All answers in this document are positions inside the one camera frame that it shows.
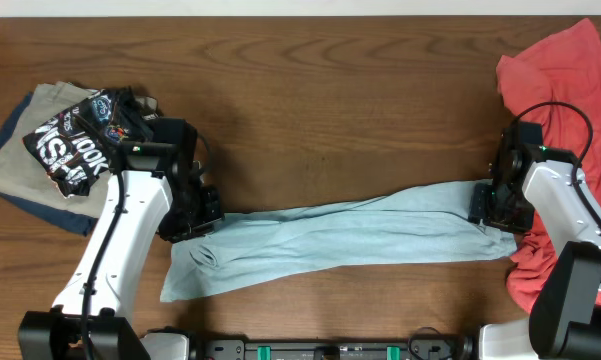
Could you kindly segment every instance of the garment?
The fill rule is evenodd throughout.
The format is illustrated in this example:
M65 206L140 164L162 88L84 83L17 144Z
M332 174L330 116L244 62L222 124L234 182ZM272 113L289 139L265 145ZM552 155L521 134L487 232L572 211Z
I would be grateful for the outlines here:
M24 97L22 102L16 106L11 112L7 121L5 121L0 128L0 149L7 143L13 130L18 123L18 119L29 106L31 102L32 94L28 94ZM49 206L37 204L32 201L24 200L15 196L0 193L0 197L14 204L18 208L38 217L52 225L58 226L64 230L72 233L86 236L93 227L95 226L96 219L85 216L70 213L64 210L57 210Z
M13 135L0 149L0 192L73 214L96 218L100 215L107 192L109 173L90 188L88 197L65 199L53 186L44 169L22 144L22 137L60 111L77 104L93 92L71 84L38 85L31 102L20 116ZM141 105L155 106L154 99L140 99Z
M583 170L601 206L601 42L591 21L582 20L515 58L503 56L496 72L504 103L514 114L556 100L571 103L589 116L594 136ZM585 123L569 109L545 107L529 113L524 120L542 124L547 146L579 155L587 141ZM537 214L531 233L511 259L517 267L509 275L507 287L513 299L530 312L556 262L555 250Z
M476 182L451 182L361 202L227 214L216 231L171 249L161 301L231 291L341 265L491 260L513 236L466 219Z

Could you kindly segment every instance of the wooden table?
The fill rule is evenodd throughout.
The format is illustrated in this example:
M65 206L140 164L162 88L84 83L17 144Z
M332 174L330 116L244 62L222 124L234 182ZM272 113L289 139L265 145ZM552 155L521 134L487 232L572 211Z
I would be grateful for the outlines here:
M39 83L132 85L217 153L228 211L360 200L487 176L511 119L494 68L574 24L562 17L0 19L0 125ZM601 17L594 18L601 32ZM46 310L87 243L0 199L0 359ZM134 327L265 338L400 338L475 331L524 313L509 260L342 267L161 304L156 239Z

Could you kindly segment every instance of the green tape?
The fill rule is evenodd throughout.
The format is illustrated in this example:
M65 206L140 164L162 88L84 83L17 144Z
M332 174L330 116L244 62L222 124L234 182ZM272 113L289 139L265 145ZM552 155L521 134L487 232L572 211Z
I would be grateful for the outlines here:
M271 348L268 346L258 346L258 360L271 360Z
M388 346L387 360L400 360L400 348L397 346Z

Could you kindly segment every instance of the beige cloth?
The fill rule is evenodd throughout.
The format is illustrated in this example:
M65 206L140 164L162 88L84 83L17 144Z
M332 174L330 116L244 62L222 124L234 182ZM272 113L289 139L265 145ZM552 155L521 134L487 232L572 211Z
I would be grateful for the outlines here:
M75 214L99 217L107 195L108 172L91 186L89 196L72 196L65 199L49 179L44 168L27 152L22 137L35 130L60 111L73 106L91 95L90 90L58 82L36 87L31 103L20 116L13 135L0 149L0 192L67 210ZM141 105L155 110L152 98L138 98Z

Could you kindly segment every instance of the red cloth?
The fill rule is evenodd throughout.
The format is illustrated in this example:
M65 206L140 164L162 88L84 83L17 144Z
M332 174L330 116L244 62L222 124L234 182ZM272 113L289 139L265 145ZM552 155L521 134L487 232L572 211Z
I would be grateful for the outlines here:
M513 114L555 100L582 109L593 123L593 144L584 159L587 185L601 206L601 42L588 19L531 46L515 58L503 56L496 69L499 91ZM580 155L587 139L583 120L572 110L544 107L525 121L542 124L547 146ZM536 214L531 233L511 257L516 269L507 279L513 299L527 312L556 263L551 240ZM601 304L601 293L598 296Z

